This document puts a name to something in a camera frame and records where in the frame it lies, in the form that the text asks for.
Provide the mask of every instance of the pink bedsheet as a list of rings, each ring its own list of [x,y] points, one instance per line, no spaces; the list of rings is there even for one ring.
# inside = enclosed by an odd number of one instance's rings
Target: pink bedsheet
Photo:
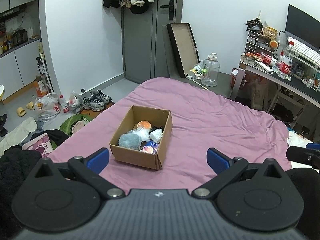
[[[113,133],[132,105],[171,110],[173,128],[161,171],[116,162],[110,151],[110,162],[100,176],[126,193],[131,188],[186,188],[191,192],[216,175],[206,162],[210,147],[249,162],[261,163],[273,157],[283,169],[291,168],[285,156],[289,133],[282,122],[211,91],[167,78],[139,85],[49,157],[54,162],[66,162],[76,155],[87,157],[101,147],[109,148]]]

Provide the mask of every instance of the clear jug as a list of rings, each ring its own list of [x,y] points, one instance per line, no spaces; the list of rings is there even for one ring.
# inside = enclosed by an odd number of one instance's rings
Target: clear jug
[[[201,83],[208,87],[215,87],[220,70],[217,54],[211,53],[203,63],[204,69],[202,71]]]

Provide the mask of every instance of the black slipper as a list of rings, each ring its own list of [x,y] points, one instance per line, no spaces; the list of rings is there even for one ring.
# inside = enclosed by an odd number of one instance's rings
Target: black slipper
[[[0,125],[0,136],[4,137],[8,133],[8,130]]]
[[[0,125],[4,126],[5,121],[7,121],[7,114],[4,114],[3,116],[0,117]]]

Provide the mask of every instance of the door handle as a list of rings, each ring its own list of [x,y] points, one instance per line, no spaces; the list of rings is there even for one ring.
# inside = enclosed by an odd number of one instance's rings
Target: door handle
[[[168,5],[160,5],[160,8],[169,8],[169,20],[173,21],[174,16],[174,0],[169,0]]]

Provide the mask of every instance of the green mat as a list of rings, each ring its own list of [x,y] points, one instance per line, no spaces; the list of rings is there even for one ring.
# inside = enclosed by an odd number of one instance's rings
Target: green mat
[[[60,131],[63,131],[70,137],[90,121],[92,121],[92,118],[87,114],[75,114],[65,120],[62,125],[60,125]]]

